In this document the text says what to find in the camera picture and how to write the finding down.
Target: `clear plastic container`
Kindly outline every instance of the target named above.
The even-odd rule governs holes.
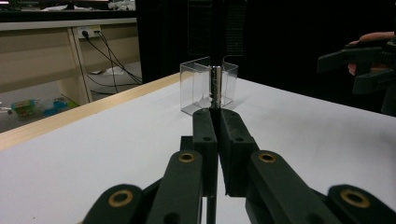
[[[210,57],[182,63],[180,65],[180,109],[192,115],[202,108],[209,108]],[[221,106],[233,101],[238,66],[224,62],[221,74]]]

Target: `vertical pole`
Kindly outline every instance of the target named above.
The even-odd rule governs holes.
[[[221,66],[212,66],[210,70],[210,93],[212,102],[210,108],[220,109],[221,106]]]

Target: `white table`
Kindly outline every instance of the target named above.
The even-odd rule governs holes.
[[[234,99],[227,108],[259,147],[280,154],[309,187],[327,194],[353,185],[396,210],[396,118],[243,79]],[[181,135],[192,135],[192,119],[174,81],[3,149],[0,223],[79,223],[106,189],[161,178]],[[249,223],[245,200],[224,196],[220,171],[217,213],[218,223]]]

